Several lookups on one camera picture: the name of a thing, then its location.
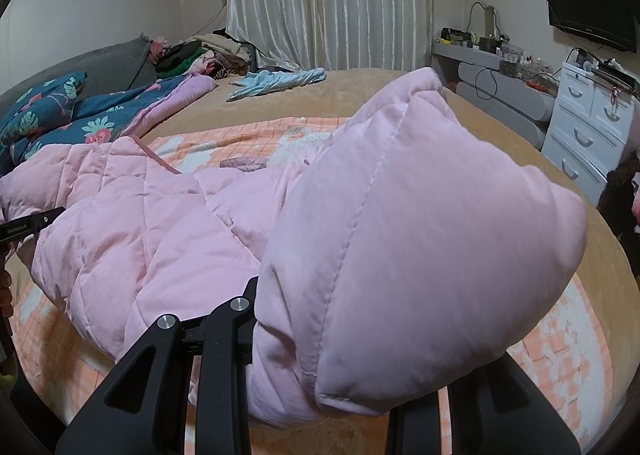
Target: white drawer cabinet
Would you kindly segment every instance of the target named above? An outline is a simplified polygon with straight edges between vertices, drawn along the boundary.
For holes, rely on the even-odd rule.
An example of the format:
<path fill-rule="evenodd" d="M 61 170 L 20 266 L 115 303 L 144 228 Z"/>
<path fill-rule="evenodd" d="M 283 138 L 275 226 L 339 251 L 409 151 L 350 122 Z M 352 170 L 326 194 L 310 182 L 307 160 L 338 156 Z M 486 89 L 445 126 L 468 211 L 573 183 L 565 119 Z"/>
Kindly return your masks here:
<path fill-rule="evenodd" d="M 638 100 L 619 91 L 612 96 L 611 90 L 612 85 L 565 63 L 542 148 L 593 205 L 606 186 L 607 173 L 632 151 L 627 143 L 636 141 L 630 134 L 639 126 Z"/>

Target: light blue towel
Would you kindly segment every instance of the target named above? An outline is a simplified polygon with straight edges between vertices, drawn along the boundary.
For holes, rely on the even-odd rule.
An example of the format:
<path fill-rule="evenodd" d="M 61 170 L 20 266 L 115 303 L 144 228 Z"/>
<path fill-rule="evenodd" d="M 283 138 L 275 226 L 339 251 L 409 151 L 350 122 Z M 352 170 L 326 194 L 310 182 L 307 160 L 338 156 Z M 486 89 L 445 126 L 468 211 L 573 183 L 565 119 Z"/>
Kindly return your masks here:
<path fill-rule="evenodd" d="M 302 72 L 269 72 L 261 70 L 257 74 L 249 72 L 244 78 L 234 81 L 232 85 L 242 86 L 229 94 L 227 101 L 236 101 L 250 96 L 261 96 L 280 92 L 294 86 L 310 85 L 326 79 L 324 69 L 302 70 Z"/>

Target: beige mattress cover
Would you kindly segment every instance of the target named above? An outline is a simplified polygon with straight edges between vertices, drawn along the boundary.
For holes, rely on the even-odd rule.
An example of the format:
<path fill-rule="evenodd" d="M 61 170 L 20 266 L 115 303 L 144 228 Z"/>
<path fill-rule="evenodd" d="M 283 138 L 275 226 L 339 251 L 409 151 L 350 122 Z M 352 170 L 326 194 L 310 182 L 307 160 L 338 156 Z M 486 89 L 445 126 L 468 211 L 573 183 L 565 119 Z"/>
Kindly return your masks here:
<path fill-rule="evenodd" d="M 226 102 L 237 87 L 231 79 L 153 129 L 143 139 L 211 130 L 281 117 L 349 117 L 382 86 L 402 72 L 352 69 L 327 73 L 327 80 L 267 96 Z M 526 140 L 465 99 L 447 90 L 447 101 L 460 123 L 477 138 L 497 146 L 520 165 L 539 167 L 553 182 L 579 192 L 560 170 Z M 602 325 L 613 367 L 613 402 L 640 363 L 640 292 L 620 244 L 591 207 L 589 241 L 578 277 Z"/>

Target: metal screw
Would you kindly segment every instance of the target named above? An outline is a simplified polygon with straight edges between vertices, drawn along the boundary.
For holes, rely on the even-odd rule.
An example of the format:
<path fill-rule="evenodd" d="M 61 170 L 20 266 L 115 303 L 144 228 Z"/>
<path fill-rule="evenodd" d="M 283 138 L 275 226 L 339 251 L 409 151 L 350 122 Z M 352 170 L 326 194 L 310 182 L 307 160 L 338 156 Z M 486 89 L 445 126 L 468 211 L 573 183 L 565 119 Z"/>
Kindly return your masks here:
<path fill-rule="evenodd" d="M 234 298 L 231 300 L 231 308 L 236 311 L 241 311 L 249 307 L 249 300 L 247 298 Z"/>
<path fill-rule="evenodd" d="M 165 314 L 164 316 L 160 316 L 158 318 L 158 326 L 161 329 L 170 329 L 175 325 L 175 317 L 171 316 L 171 314 Z"/>

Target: wall-mounted television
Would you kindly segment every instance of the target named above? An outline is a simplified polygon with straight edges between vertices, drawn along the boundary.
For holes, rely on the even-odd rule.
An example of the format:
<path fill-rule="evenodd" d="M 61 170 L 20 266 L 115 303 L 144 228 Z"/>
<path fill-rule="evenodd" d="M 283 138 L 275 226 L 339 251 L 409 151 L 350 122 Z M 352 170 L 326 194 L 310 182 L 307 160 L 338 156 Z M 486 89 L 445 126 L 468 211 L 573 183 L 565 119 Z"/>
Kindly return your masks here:
<path fill-rule="evenodd" d="M 549 24 L 620 51 L 636 52 L 636 24 L 626 0 L 548 0 Z"/>

